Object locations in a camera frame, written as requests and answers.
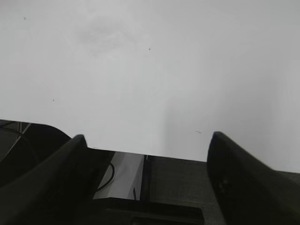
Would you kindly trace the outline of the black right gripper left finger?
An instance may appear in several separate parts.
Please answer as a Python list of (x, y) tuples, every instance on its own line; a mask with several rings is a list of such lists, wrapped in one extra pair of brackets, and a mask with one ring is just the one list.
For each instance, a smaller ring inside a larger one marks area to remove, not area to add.
[(98, 161), (83, 135), (0, 189), (2, 225), (70, 225), (99, 184)]

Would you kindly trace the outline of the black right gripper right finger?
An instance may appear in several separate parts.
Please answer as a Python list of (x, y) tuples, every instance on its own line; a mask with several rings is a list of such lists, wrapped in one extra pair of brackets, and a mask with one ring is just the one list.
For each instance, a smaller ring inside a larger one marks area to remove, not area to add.
[(207, 173), (228, 225), (298, 225), (300, 187), (222, 132), (214, 132)]

